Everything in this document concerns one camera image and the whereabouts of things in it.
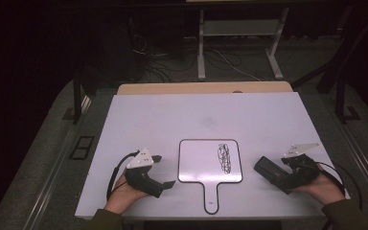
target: paddle handle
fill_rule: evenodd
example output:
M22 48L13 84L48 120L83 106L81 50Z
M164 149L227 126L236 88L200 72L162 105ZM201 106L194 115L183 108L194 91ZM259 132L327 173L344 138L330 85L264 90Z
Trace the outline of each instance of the paddle handle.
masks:
M204 184L204 207L208 214L218 212L218 184Z

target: white table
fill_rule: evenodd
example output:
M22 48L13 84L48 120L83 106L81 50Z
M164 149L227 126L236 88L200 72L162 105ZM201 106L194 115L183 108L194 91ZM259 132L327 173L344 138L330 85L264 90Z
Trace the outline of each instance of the white table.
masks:
M235 89L236 86L242 88L250 83L228 85ZM215 88L214 84L225 88L225 83L187 83L182 86L197 89L202 84L206 89L211 84L211 88ZM170 88L182 90L183 87L177 85L173 84ZM127 89L130 87L147 88L146 85L129 85ZM126 154L147 147L152 154L163 156L160 163L153 165L149 176L159 182L176 180L176 183L172 189L164 191L160 198L146 197L136 202L125 213L126 218L322 217L321 205L316 200L303 194L286 195L253 170L264 155L289 171L280 158L292 144L320 142L299 95L288 89L285 91L116 95L109 108L76 216L90 219L97 209L103 208L107 184L114 167ZM179 143L183 139L234 139L239 144L242 182L218 186L219 210L214 215L204 210L203 188L200 184L181 183L177 179ZM313 150L308 156L315 161L332 164L323 147Z

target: black marker drawing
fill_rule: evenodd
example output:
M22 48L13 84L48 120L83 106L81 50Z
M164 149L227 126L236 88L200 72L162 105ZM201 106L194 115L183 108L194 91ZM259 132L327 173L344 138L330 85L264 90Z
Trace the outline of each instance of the black marker drawing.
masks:
M231 172L231 158L229 155L228 145L219 144L218 159L222 170L225 172L225 174L229 174Z

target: sleeve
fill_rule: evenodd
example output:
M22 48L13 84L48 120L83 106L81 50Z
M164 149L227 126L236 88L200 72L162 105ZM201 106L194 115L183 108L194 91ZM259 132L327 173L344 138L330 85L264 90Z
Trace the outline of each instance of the sleeve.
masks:
M95 216L88 221L86 230L122 230L122 217L104 209L97 210Z
M351 199L328 204L322 212L333 224L333 230L368 230L368 218Z

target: human hand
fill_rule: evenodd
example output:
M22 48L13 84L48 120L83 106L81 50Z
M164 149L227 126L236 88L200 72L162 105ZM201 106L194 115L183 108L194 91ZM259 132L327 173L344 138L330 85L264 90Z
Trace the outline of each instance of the human hand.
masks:
M127 184L125 172L116 181L115 188L104 209L119 215L124 213L136 200L148 196Z
M320 173L311 184L303 185L292 189L293 192L302 192L311 195L320 203L327 205L345 199L345 195L340 192L339 188L324 174Z

